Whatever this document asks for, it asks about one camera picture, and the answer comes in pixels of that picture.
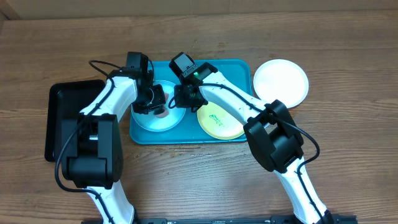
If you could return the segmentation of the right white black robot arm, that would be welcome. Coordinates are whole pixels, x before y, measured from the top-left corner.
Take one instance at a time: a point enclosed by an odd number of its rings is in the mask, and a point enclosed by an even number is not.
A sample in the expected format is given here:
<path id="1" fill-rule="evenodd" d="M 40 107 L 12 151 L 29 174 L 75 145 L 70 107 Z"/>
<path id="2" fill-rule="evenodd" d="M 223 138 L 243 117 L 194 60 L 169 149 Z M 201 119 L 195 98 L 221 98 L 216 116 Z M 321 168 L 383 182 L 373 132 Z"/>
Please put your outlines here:
<path id="1" fill-rule="evenodd" d="M 297 127 L 287 107 L 279 100 L 266 103 L 232 84 L 215 66 L 197 65 L 180 52 L 169 63 L 180 80 L 169 108 L 199 109 L 212 102 L 242 125 L 251 154 L 280 180 L 301 223 L 333 223 L 331 212 L 319 199 L 305 168 L 302 146 L 307 138 L 316 140 Z"/>

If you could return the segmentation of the light blue plate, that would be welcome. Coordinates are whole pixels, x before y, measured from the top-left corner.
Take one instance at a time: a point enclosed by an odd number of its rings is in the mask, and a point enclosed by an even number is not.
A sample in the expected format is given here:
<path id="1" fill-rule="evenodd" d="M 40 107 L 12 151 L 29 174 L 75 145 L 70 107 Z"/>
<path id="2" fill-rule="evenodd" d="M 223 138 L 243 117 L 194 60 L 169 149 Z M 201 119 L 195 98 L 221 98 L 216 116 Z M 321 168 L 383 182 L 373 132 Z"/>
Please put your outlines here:
<path id="1" fill-rule="evenodd" d="M 131 115 L 135 122 L 142 128 L 152 131 L 152 132 L 162 132 L 172 129 L 176 126 L 179 122 L 181 122 L 182 118 L 185 115 L 185 108 L 172 108 L 168 107 L 171 98 L 174 96 L 174 86 L 175 84 L 167 81 L 167 80 L 156 80 L 154 82 L 155 85 L 160 84 L 162 85 L 163 91 L 169 95 L 166 100 L 166 109 L 168 115 L 164 118 L 158 118 L 151 111 L 149 114 L 138 114 L 135 112 L 131 112 Z"/>

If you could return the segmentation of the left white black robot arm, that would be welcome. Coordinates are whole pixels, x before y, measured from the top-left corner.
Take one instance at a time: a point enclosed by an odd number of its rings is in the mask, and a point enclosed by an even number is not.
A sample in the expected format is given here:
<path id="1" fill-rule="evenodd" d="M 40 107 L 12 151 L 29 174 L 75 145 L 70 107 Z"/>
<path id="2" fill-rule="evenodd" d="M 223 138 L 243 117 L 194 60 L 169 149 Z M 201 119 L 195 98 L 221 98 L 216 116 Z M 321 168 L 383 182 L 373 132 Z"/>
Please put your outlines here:
<path id="1" fill-rule="evenodd" d="M 132 107 L 138 114 L 165 115 L 166 95 L 154 83 L 154 66 L 141 52 L 106 73 L 106 86 L 78 115 L 62 121 L 62 149 L 55 165 L 58 186 L 86 193 L 103 223 L 133 223 L 135 211 L 121 185 L 123 150 L 119 122 Z"/>

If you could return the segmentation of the white plate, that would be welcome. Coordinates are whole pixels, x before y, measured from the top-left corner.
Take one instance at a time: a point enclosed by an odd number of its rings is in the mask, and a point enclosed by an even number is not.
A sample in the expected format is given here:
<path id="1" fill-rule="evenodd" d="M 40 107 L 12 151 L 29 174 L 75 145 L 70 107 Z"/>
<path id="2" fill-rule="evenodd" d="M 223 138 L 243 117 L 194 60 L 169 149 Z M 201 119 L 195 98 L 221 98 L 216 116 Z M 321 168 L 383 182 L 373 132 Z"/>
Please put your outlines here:
<path id="1" fill-rule="evenodd" d="M 281 101 L 287 108 L 301 104 L 309 91 L 309 80 L 296 63 L 273 59 L 263 63 L 255 72 L 253 87 L 256 95 L 268 102 Z"/>

